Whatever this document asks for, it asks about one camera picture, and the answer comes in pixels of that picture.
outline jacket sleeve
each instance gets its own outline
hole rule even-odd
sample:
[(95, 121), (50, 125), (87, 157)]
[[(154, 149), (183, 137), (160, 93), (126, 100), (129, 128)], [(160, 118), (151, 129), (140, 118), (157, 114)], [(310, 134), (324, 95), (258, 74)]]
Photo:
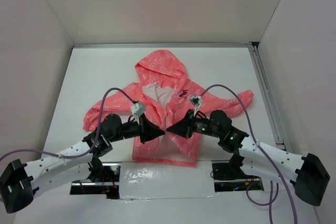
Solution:
[[(139, 83), (133, 82), (129, 84), (127, 87), (122, 89), (126, 92), (132, 99), (138, 100), (141, 98), (141, 89), (139, 88)], [(115, 111), (119, 112), (130, 112), (131, 105), (133, 103), (121, 92), (117, 92), (110, 97), (107, 97), (103, 106), (103, 113), (101, 117), (101, 121), (105, 119), (105, 117)], [(84, 125), (83, 129), (86, 131), (94, 131), (98, 125), (98, 115), (100, 111), (101, 101), (97, 102), (89, 111), (86, 113), (84, 117)]]
[[(205, 89), (196, 83), (195, 85), (197, 87), (195, 93), (197, 95), (200, 95)], [(238, 94), (238, 97), (241, 99), (246, 108), (248, 108), (252, 103), (253, 96), (254, 94), (251, 90), (246, 90)], [(244, 111), (243, 107), (240, 105), (239, 101), (236, 98), (220, 99), (217, 96), (211, 94), (210, 92), (206, 92), (202, 96), (202, 100), (203, 103), (200, 110), (205, 114), (209, 114), (213, 110), (223, 110), (229, 118), (234, 118)]]

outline cable tie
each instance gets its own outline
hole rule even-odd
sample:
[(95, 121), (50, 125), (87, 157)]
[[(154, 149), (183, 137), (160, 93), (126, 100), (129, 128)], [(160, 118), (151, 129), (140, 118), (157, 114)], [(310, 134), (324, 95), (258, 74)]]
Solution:
[(257, 148), (259, 147), (259, 145), (260, 145), (260, 141), (257, 140), (257, 142), (256, 142), (256, 147), (253, 149), (254, 152), (257, 150)]
[(64, 166), (67, 166), (67, 162), (65, 162), (65, 159), (64, 159), (62, 153), (59, 153), (59, 154), (58, 154), (58, 158), (61, 158), (61, 159), (62, 159), (62, 162), (63, 162), (63, 164), (64, 164)]

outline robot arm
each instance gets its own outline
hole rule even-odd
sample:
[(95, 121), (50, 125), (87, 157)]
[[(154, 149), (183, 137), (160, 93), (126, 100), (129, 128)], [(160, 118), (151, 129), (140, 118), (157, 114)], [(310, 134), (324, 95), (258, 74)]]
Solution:
[(193, 133), (216, 137), (223, 150), (234, 154), (235, 161), (230, 162), (246, 175), (281, 182), (267, 157), (258, 148), (260, 145), (293, 185), (301, 200), (313, 206), (321, 204), (330, 176), (318, 157), (310, 153), (303, 157), (260, 141), (255, 143), (246, 132), (233, 127), (232, 120), (222, 110), (213, 111), (209, 119), (197, 115), (197, 107), (195, 110), (188, 110), (185, 117), (167, 131), (184, 138), (190, 138)]
[(95, 181), (103, 169), (99, 157), (112, 150), (111, 143), (136, 136), (145, 143), (165, 134), (145, 117), (145, 107), (141, 102), (134, 107), (131, 109), (135, 122), (122, 123), (118, 115), (108, 115), (100, 125), (100, 136), (95, 147), (82, 157), (63, 158), (90, 150), (96, 131), (57, 153), (59, 157), (48, 156), (25, 164), (19, 159), (10, 162), (0, 177), (0, 194), (7, 213), (25, 208), (34, 198), (63, 184), (83, 178)]

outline pink jacket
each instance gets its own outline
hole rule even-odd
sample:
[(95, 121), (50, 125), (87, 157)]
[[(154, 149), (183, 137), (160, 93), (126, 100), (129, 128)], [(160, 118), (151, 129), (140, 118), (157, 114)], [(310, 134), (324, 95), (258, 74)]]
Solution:
[[(135, 65), (140, 82), (133, 82), (123, 90), (134, 100), (146, 105), (146, 117), (165, 130), (182, 119), (193, 105), (188, 100), (193, 94), (201, 94), (204, 89), (188, 79), (185, 66), (168, 50), (157, 50)], [(238, 95), (248, 107), (253, 93), (246, 90)], [(207, 92), (202, 97), (200, 110), (210, 114), (213, 110), (224, 110), (233, 118), (243, 112), (237, 99), (220, 99)], [(93, 131), (97, 127), (100, 101), (85, 115), (84, 130)], [(132, 103), (120, 92), (107, 97), (102, 118), (113, 112), (130, 112)], [(193, 134), (190, 139), (166, 133), (145, 144), (136, 137), (133, 142), (132, 158), (139, 162), (156, 162), (194, 167), (197, 160), (201, 135)]]

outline purple cable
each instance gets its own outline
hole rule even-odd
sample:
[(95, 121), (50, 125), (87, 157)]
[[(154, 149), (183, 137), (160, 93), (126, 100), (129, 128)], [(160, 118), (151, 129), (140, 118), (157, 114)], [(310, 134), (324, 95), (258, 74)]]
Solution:
[[(258, 206), (262, 206), (262, 207), (264, 207), (264, 206), (269, 206), (269, 203), (270, 203), (270, 202), (267, 202), (267, 203), (258, 203), (258, 202), (256, 202), (256, 201), (254, 201), (254, 200), (250, 197), (250, 195), (248, 194), (248, 191), (250, 190), (250, 187), (251, 187), (252, 185), (255, 185), (256, 183), (259, 183), (259, 181), (255, 181), (255, 182), (253, 182), (252, 184), (249, 184), (248, 187), (246, 188), (246, 196), (247, 196), (247, 198), (248, 198), (250, 201), (252, 201), (254, 204), (258, 205)], [(279, 184), (277, 183), (277, 190), (276, 190), (276, 192), (275, 192), (274, 198), (272, 199), (272, 203), (277, 199), (278, 194), (279, 194)]]
[[(111, 88), (108, 91), (106, 91), (106, 93), (103, 96), (103, 99), (101, 100), (101, 104), (100, 104), (100, 110), (99, 110), (99, 115), (98, 115), (98, 125), (97, 125), (97, 131), (96, 131), (96, 137), (94, 138), (94, 142), (92, 144), (92, 146), (90, 147), (90, 149), (88, 149), (86, 152), (79, 154), (79, 155), (75, 155), (75, 156), (62, 156), (63, 158), (68, 158), (68, 159), (73, 159), (73, 158), (77, 158), (77, 157), (83, 157), (86, 154), (90, 153), (93, 148), (95, 147), (97, 141), (98, 141), (98, 137), (99, 137), (99, 131), (100, 131), (100, 123), (101, 123), (101, 117), (102, 117), (102, 113), (103, 113), (103, 106), (105, 103), (105, 99), (107, 97), (107, 95), (112, 91), (112, 90), (117, 90), (120, 91), (121, 93), (123, 93), (131, 102), (135, 103), (135, 101), (130, 98), (130, 96), (128, 94), (125, 93), (125, 91), (119, 89), (119, 88)], [(52, 157), (59, 157), (58, 154), (55, 153), (51, 153), (51, 152), (46, 152), (46, 151), (41, 151), (38, 149), (18, 149), (18, 150), (14, 150), (11, 152), (6, 153), (5, 155), (3, 155), (2, 157), (0, 157), (0, 162), (7, 156), (14, 154), (14, 153), (18, 153), (18, 152), (35, 152), (35, 153), (41, 153), (41, 154), (46, 154)]]
[(273, 224), (272, 219), (272, 197), (273, 197), (273, 181), (271, 181), (271, 192), (269, 194), (269, 207), (268, 207), (268, 216), (269, 216), (269, 223)]
[[(236, 95), (235, 92), (233, 92), (230, 88), (224, 86), (224, 85), (221, 85), (221, 84), (214, 84), (214, 85), (211, 85), (210, 87), (208, 87), (206, 90), (203, 91), (203, 93), (201, 94), (201, 96), (203, 96), (209, 89), (213, 88), (213, 87), (222, 87), (226, 90), (228, 90), (229, 92), (231, 92), (235, 98), (237, 98), (238, 102), (240, 103), (241, 107), (243, 107), (243, 110), (245, 112), (245, 115), (246, 115), (246, 119), (247, 119), (247, 123), (248, 123), (248, 127), (250, 129), (250, 132), (251, 132), (251, 137), (253, 139), (253, 141), (255, 142), (255, 144), (257, 143), (257, 140), (254, 136), (254, 133), (253, 133), (253, 129), (252, 129), (252, 124), (251, 124), (251, 120), (250, 120), (250, 117), (247, 113), (247, 110), (243, 104), (243, 102), (241, 101), (241, 99), (238, 97), (238, 95)], [(289, 190), (289, 187), (287, 185), (287, 182), (285, 181), (285, 178), (283, 177), (283, 174), (281, 173), (279, 167), (276, 165), (276, 163), (273, 161), (273, 159), (265, 152), (265, 150), (260, 146), (258, 145), (258, 148), (261, 150), (261, 152), (267, 157), (267, 159), (270, 161), (270, 163), (272, 164), (272, 166), (274, 167), (274, 169), (277, 171), (278, 175), (280, 176), (281, 178), (281, 181), (282, 183), (284, 184), (285, 186), (285, 189), (286, 189), (286, 192), (288, 194), (288, 198), (289, 198), (289, 201), (290, 201), (290, 204), (292, 206), (292, 211), (293, 211), (293, 217), (294, 217), (294, 224), (298, 224), (298, 215), (297, 215), (297, 212), (296, 212), (296, 208), (295, 208), (295, 203), (294, 203), (294, 200), (293, 200), (293, 197), (292, 197), (292, 194)]]

